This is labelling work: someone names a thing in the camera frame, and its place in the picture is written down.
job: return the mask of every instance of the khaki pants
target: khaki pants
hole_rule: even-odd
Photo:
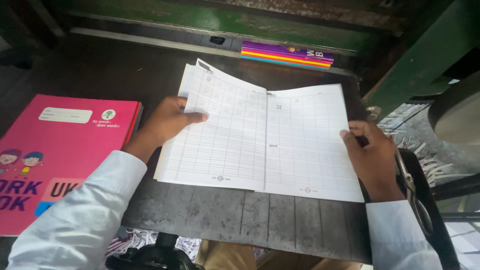
[[[361,264],[286,251],[271,251],[255,261],[249,245],[202,240],[195,263],[206,270],[360,270]]]

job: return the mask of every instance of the white shirt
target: white shirt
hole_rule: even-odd
[[[146,171],[138,158],[113,151],[18,237],[7,270],[96,269]],[[442,269],[406,200],[367,204],[367,215],[375,269]]]

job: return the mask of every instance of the handwriting practice grid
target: handwriting practice grid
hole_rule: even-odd
[[[348,129],[344,106],[339,91],[268,96],[265,192],[363,202],[339,135]]]
[[[266,92],[195,67],[185,113],[208,115],[187,126],[173,144],[163,181],[263,190]]]

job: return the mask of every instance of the paper stack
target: paper stack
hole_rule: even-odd
[[[241,57],[320,70],[329,69],[334,59],[332,53],[250,41],[243,42]]]

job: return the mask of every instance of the pink workbook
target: pink workbook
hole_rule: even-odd
[[[19,235],[120,150],[139,107],[36,95],[0,140],[0,235]]]

